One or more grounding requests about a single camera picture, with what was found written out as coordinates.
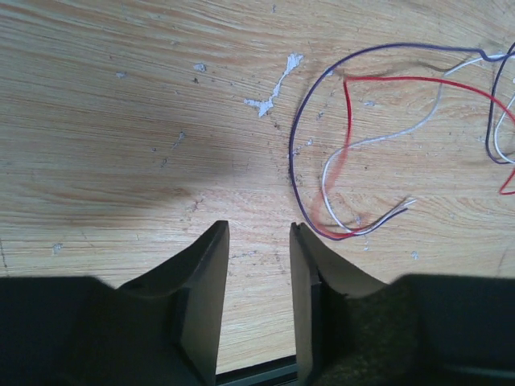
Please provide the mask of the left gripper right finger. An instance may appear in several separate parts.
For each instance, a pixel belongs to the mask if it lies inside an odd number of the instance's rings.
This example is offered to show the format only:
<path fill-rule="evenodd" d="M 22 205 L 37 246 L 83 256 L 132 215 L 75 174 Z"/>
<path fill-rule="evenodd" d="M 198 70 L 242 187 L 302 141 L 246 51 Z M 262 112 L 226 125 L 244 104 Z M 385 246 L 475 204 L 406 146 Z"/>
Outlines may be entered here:
<path fill-rule="evenodd" d="M 298 380 L 312 385 L 356 350 L 348 301 L 386 284 L 331 250 L 305 224 L 290 227 L 290 272 Z"/>

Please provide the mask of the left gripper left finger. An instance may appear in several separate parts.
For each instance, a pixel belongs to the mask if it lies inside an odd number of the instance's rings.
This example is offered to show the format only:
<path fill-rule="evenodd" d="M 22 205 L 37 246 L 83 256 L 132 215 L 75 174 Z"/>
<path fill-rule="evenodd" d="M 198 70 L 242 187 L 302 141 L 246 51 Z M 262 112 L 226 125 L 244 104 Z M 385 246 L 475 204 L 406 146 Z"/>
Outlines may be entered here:
<path fill-rule="evenodd" d="M 147 384 L 214 385 L 229 263 L 229 224 L 119 287 L 137 301 L 137 352 Z"/>

